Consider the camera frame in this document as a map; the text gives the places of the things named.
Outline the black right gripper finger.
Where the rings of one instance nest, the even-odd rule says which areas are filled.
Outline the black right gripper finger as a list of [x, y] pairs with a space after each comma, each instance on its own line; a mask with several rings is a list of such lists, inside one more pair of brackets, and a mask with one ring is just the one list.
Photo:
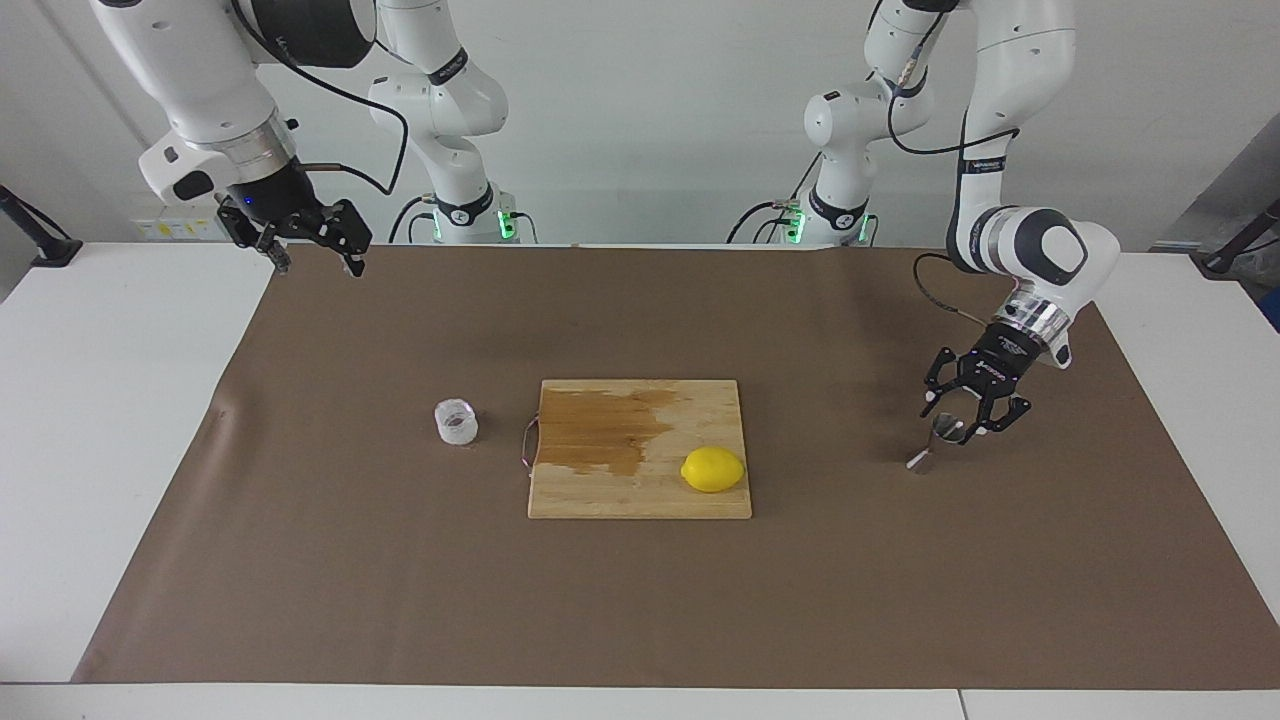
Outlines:
[[300, 232], [310, 242], [340, 256], [347, 273], [361, 278], [372, 232], [349, 199], [300, 213]]
[[276, 237], [274, 225], [257, 228], [239, 208], [218, 208], [218, 220], [237, 247], [252, 249], [265, 256], [276, 274], [289, 272], [291, 256]]

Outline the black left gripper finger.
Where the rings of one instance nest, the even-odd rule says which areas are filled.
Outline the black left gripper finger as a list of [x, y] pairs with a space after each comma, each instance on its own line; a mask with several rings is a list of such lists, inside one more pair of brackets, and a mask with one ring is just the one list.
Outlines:
[[977, 411], [968, 429], [969, 439], [1006, 430], [1032, 407], [1030, 401], [1016, 391], [1004, 395], [972, 391], [972, 395], [977, 397]]
[[942, 347], [936, 354], [934, 360], [925, 372], [924, 386], [925, 405], [922, 409], [922, 418], [929, 416], [937, 409], [943, 396], [964, 387], [959, 356], [950, 347]]

